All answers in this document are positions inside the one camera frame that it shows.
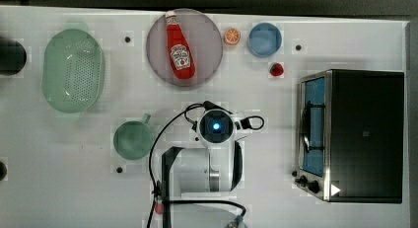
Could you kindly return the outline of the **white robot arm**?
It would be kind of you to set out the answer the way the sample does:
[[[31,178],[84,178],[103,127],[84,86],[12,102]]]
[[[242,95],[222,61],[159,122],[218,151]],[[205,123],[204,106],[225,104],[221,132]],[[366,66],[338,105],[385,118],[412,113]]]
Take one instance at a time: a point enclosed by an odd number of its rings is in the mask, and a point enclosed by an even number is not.
[[[226,197],[243,175],[240,129],[233,114],[207,110],[196,123],[197,145],[162,155],[163,228],[248,228],[244,206]]]

